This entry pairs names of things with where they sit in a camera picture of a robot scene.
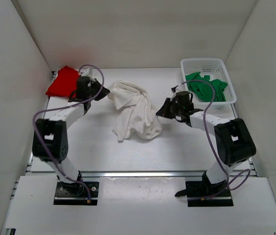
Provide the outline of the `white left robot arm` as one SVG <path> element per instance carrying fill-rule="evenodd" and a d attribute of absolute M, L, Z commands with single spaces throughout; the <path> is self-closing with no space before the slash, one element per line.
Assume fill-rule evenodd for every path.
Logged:
<path fill-rule="evenodd" d="M 67 106 L 43 110 L 56 112 L 50 118 L 34 118 L 32 153 L 56 172 L 58 180 L 73 196 L 82 194 L 86 185 L 82 182 L 80 171 L 68 157 L 68 129 L 88 112 L 93 100 L 99 101 L 109 93 L 110 90 L 97 79 L 80 76 L 75 90 L 69 95 Z"/>

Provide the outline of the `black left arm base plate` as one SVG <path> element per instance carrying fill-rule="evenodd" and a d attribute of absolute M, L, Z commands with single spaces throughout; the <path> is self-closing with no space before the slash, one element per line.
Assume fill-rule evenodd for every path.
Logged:
<path fill-rule="evenodd" d="M 73 206 L 96 206 L 98 202 L 99 182 L 84 182 L 90 192 L 91 200 L 88 199 L 88 191 L 80 184 L 69 186 L 61 181 L 57 182 L 54 205 Z"/>

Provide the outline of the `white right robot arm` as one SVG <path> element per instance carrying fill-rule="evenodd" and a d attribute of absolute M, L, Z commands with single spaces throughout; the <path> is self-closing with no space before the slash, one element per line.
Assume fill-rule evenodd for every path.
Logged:
<path fill-rule="evenodd" d="M 195 108 L 192 97 L 186 91 L 176 92 L 165 100 L 156 115 L 205 131 L 216 162 L 203 173 L 196 186 L 179 191 L 175 196 L 208 198 L 229 188 L 230 174 L 256 154 L 256 147 L 242 119 L 210 115 L 206 110 Z"/>

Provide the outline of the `red t shirt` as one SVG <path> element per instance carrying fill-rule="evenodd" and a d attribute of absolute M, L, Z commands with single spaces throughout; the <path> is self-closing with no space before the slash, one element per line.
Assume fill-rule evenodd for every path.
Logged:
<path fill-rule="evenodd" d="M 64 66 L 58 71 L 58 75 L 46 91 L 47 96 L 69 97 L 76 90 L 76 82 L 79 77 L 77 70 Z"/>

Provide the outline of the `white t shirt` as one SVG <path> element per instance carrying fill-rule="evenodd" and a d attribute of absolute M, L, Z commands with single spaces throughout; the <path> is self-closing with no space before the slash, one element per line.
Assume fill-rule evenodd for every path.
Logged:
<path fill-rule="evenodd" d="M 157 108 L 148 92 L 127 81 L 116 81 L 109 87 L 108 94 L 117 110 L 113 133 L 118 142 L 128 140 L 135 134 L 149 141 L 162 132 L 162 124 L 156 116 Z"/>

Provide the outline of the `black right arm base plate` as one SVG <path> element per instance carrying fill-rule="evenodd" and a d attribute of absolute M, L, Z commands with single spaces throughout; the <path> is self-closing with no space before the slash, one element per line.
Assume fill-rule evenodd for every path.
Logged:
<path fill-rule="evenodd" d="M 233 199 L 230 190 L 226 186 L 220 186 L 210 192 L 204 191 L 202 181 L 186 181 L 187 206 L 199 207 L 233 207 Z"/>

